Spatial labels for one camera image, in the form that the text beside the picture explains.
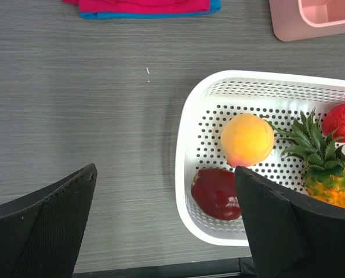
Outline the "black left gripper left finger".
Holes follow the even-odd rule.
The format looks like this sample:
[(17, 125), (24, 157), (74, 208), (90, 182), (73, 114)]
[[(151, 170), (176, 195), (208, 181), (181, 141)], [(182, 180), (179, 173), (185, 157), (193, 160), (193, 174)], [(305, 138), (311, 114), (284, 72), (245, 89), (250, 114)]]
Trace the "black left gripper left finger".
[(0, 277), (71, 277), (96, 186), (91, 163), (0, 204)]

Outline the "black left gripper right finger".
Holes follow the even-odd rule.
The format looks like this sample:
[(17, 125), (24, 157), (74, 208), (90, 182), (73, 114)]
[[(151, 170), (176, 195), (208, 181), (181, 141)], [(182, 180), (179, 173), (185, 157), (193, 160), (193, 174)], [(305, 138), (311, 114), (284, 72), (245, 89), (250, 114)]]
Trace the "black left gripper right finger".
[(246, 167), (235, 187), (258, 277), (345, 277), (345, 208)]

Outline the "orange toy pineapple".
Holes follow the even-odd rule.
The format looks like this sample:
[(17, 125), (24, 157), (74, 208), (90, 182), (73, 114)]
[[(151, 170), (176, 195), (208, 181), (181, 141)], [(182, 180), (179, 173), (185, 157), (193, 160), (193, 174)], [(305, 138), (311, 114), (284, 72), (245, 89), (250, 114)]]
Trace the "orange toy pineapple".
[(268, 123), (281, 140), (289, 143), (281, 159), (294, 157), (302, 161), (301, 175), (308, 195), (345, 209), (345, 153), (342, 145), (336, 146), (340, 137), (335, 137), (335, 131), (323, 135), (314, 110), (309, 115), (301, 112), (288, 129)]

